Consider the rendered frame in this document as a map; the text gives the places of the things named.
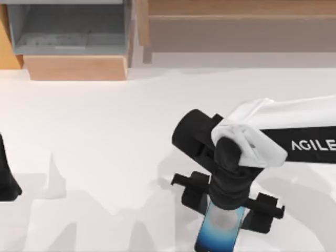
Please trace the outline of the pale wooden drawer front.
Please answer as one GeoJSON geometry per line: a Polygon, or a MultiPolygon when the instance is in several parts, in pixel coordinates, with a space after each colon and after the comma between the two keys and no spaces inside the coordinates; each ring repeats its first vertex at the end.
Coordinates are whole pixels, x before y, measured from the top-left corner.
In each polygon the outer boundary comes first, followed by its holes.
{"type": "Polygon", "coordinates": [[[31,80],[126,80],[129,57],[125,55],[24,55],[31,80]]]}

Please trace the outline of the pale wooden open shelf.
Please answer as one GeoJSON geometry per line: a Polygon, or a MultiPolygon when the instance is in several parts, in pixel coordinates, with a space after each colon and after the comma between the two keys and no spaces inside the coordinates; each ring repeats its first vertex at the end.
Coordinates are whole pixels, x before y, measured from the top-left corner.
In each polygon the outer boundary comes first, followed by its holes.
{"type": "Polygon", "coordinates": [[[152,61],[151,20],[336,19],[336,0],[134,0],[143,62],[152,61]]]}

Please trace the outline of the orange wooden cupboard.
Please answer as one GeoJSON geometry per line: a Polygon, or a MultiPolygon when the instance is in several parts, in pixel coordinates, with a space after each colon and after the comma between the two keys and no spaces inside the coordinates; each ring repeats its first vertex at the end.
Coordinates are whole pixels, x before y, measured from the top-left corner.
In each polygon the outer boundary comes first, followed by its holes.
{"type": "Polygon", "coordinates": [[[20,70],[23,64],[23,56],[13,53],[7,6],[0,4],[0,70],[20,70]]]}

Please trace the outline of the blue smartphone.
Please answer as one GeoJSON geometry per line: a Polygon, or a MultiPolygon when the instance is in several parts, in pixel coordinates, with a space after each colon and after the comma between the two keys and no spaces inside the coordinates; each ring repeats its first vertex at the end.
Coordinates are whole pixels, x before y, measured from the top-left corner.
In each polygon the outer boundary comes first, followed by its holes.
{"type": "Polygon", "coordinates": [[[224,210],[210,202],[200,227],[195,252],[233,252],[245,208],[224,210]]]}

